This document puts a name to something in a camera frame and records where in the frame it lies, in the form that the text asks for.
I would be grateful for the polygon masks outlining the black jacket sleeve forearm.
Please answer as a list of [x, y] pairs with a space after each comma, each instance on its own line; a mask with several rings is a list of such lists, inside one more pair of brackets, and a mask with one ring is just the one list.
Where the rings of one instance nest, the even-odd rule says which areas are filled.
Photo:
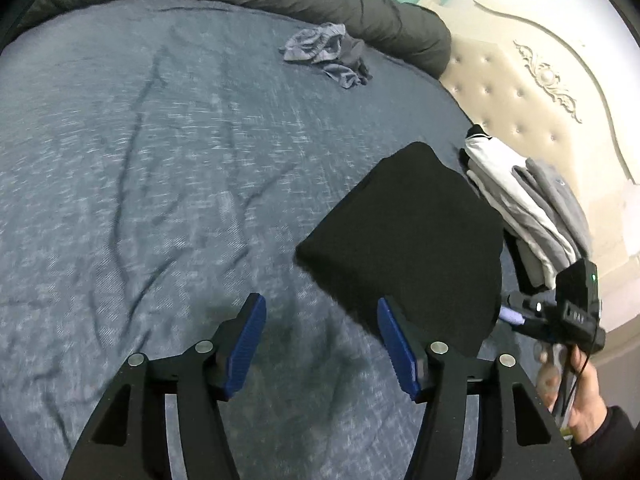
[[570, 452], [580, 478], [640, 480], [639, 427], [619, 406], [608, 408], [602, 426], [585, 442], [572, 442]]

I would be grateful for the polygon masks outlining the person's right hand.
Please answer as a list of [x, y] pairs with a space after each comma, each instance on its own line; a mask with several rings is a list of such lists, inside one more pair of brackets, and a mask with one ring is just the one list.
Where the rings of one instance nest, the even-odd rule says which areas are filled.
[[[568, 428], [574, 442], [583, 444], [602, 427], [608, 407], [600, 395], [597, 370], [589, 362], [585, 352], [575, 347], [570, 362], [574, 370], [577, 370], [577, 375]], [[558, 396], [560, 380], [561, 374], [556, 367], [549, 360], [542, 362], [536, 378], [536, 390], [549, 410], [552, 410]]]

